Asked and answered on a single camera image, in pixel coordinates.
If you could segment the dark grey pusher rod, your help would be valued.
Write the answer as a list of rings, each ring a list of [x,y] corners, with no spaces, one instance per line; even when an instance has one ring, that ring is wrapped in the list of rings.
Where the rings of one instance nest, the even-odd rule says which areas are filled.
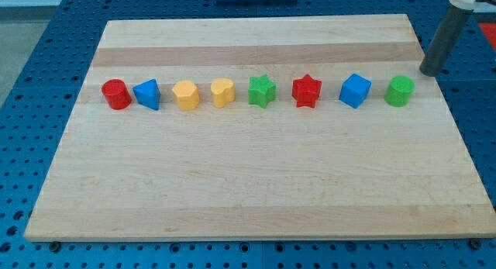
[[[435,77],[442,70],[451,50],[463,32],[473,10],[449,5],[439,24],[419,70],[426,76]]]

